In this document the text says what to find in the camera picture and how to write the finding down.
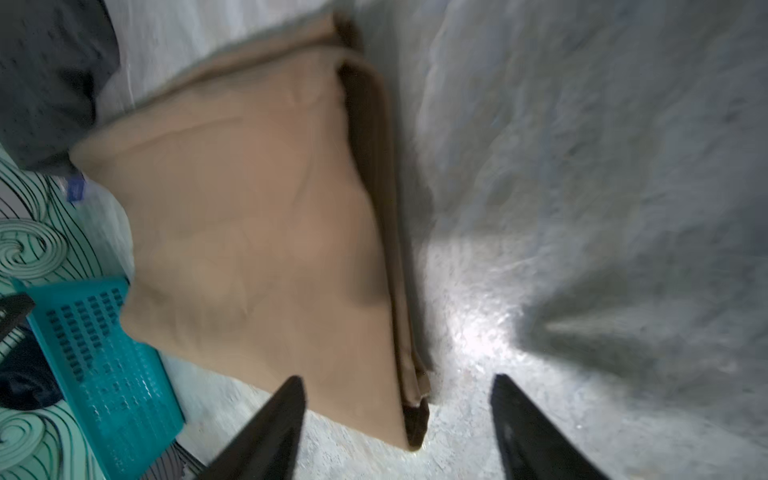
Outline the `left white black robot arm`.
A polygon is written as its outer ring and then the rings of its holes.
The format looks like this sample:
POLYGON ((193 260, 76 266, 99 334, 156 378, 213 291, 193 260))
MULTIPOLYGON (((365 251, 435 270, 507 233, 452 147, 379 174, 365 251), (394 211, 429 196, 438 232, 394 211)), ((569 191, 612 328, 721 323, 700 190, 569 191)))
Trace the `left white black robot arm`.
POLYGON ((0 299, 0 340, 4 340, 34 310, 35 302, 26 293, 0 299))

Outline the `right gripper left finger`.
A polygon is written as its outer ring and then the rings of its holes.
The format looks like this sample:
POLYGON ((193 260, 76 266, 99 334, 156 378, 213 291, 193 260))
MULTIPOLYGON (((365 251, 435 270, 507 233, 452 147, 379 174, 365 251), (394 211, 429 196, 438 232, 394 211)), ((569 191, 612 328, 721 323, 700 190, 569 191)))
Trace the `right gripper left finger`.
POLYGON ((289 377, 200 479, 291 479, 306 412, 301 377, 289 377))

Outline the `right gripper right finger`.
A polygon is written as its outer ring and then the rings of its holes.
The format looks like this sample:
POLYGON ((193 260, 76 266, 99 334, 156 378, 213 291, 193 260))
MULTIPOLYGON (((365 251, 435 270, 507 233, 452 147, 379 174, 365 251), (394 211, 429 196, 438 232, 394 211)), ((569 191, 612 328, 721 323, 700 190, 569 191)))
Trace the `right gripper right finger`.
POLYGON ((509 376, 494 377, 490 406, 507 479, 607 479, 509 376))

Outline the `tan brown skirt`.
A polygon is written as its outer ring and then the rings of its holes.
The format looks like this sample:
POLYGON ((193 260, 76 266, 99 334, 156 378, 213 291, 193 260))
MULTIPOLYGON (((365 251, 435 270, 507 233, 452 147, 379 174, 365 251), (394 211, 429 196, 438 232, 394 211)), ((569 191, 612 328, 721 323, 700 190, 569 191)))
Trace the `tan brown skirt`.
POLYGON ((412 336, 389 102, 330 13, 220 51, 76 144, 123 207, 135 340, 415 451, 430 384, 412 336))

